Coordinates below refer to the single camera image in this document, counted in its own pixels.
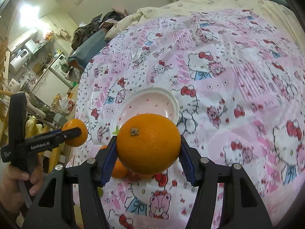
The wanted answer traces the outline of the left hand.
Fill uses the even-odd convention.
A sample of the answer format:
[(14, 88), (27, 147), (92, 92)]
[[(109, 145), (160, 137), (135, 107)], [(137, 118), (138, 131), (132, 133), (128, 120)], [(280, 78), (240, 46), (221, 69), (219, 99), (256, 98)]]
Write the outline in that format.
[(44, 183), (43, 163), (40, 156), (37, 156), (37, 165), (31, 174), (21, 171), (11, 164), (6, 164), (4, 167), (3, 180), (1, 183), (1, 203), (4, 208), (12, 214), (19, 214), (20, 208), (24, 204), (24, 198), (18, 186), (18, 180), (29, 180), (33, 185), (30, 188), (30, 195), (37, 195)]

